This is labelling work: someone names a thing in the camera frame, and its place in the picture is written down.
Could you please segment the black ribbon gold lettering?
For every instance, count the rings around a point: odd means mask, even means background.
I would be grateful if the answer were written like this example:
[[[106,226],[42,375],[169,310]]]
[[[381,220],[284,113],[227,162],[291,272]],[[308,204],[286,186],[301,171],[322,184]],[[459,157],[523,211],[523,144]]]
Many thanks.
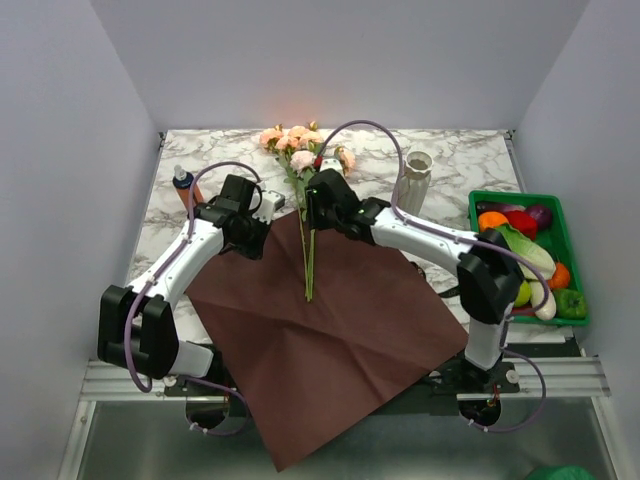
[[[460,296],[460,286],[451,274],[435,267],[427,267],[411,260],[410,264],[442,299],[452,299]]]

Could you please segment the dark red wrapping paper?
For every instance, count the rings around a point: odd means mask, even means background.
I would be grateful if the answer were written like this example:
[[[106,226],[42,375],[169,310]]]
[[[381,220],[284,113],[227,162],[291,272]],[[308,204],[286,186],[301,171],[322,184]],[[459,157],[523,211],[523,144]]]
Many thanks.
[[[187,289],[246,398],[277,470],[330,442],[462,351],[467,334],[397,250],[315,236],[304,278],[299,218],[264,255],[212,258]]]

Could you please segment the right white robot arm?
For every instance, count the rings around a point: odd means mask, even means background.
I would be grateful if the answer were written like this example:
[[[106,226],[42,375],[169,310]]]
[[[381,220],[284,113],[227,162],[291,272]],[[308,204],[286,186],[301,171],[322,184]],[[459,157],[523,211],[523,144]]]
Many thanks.
[[[506,321],[524,280],[516,255],[500,232],[445,228],[386,201],[361,200],[332,169],[315,175],[305,196],[311,228],[331,229],[351,240],[397,249],[455,275],[461,305],[470,317],[461,382],[474,392],[494,383]]]

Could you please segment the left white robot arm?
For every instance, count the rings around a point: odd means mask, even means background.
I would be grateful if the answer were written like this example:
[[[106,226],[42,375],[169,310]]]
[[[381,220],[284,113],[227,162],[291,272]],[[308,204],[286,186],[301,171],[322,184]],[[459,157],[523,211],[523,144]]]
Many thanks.
[[[258,260],[274,214],[285,197],[237,175],[225,178],[211,201],[191,208],[178,237],[158,260],[125,287],[109,286],[100,300],[98,358],[155,380],[187,376],[201,395],[222,380],[214,353],[178,338],[174,309],[213,257],[232,251]]]

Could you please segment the pale pink flower stem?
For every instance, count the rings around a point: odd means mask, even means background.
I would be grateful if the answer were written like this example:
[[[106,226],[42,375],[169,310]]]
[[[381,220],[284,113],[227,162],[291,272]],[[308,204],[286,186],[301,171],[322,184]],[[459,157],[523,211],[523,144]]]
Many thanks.
[[[286,147],[284,150],[285,169],[288,181],[294,192],[295,205],[298,212],[299,230],[303,251],[303,271],[305,283],[305,299],[310,303],[314,290],[315,231],[306,227],[308,206],[306,189],[316,174],[313,151],[297,150]]]

